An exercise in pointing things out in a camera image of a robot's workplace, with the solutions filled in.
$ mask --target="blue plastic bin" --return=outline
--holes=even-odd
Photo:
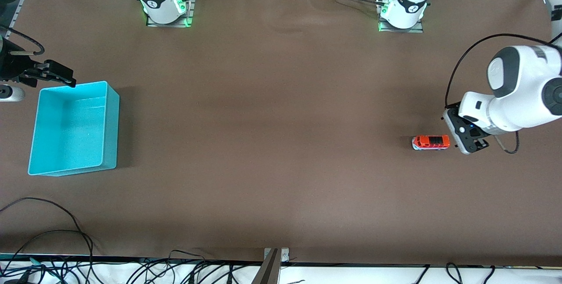
[[[117,166],[119,95],[105,81],[39,93],[31,176],[68,176]]]

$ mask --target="brown table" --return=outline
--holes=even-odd
[[[0,105],[2,204],[59,202],[102,255],[259,260],[287,246],[308,262],[560,265],[560,122],[522,130],[516,155],[409,142],[446,133],[445,86],[470,44],[548,39],[548,12],[542,0],[431,2],[424,34],[397,34],[350,0],[197,0],[189,29],[147,28],[135,0],[26,0],[16,28],[44,44],[40,58],[120,94],[119,164],[28,176],[38,90],[27,88]],[[489,60],[522,43],[476,48],[451,100],[489,92]],[[0,219],[3,252],[72,226],[32,202]],[[28,252],[86,247],[64,234]]]

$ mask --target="orange toy vehicle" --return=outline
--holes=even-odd
[[[450,146],[449,136],[415,136],[412,147],[415,150],[444,150]]]

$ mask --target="brown tabletop surface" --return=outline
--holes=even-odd
[[[378,32],[351,0],[197,0],[193,27],[147,28],[136,0],[26,0],[16,29],[120,94],[118,168],[28,176],[40,82],[0,104],[2,204],[48,198],[119,256],[191,250],[263,258],[284,246],[304,262],[560,265],[560,122],[521,132],[515,155],[491,147],[414,151],[440,120],[451,70],[498,32],[548,39],[542,0],[430,0],[423,34]],[[24,48],[26,41],[12,36]],[[476,48],[451,101],[488,92],[504,46]],[[512,134],[504,136],[514,145]],[[0,216],[0,251],[72,228],[48,204]],[[72,234],[26,252],[86,254]]]

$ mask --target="toy bus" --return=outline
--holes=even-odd
[[[415,150],[444,150],[449,148],[449,136],[415,136],[412,138],[412,148]]]

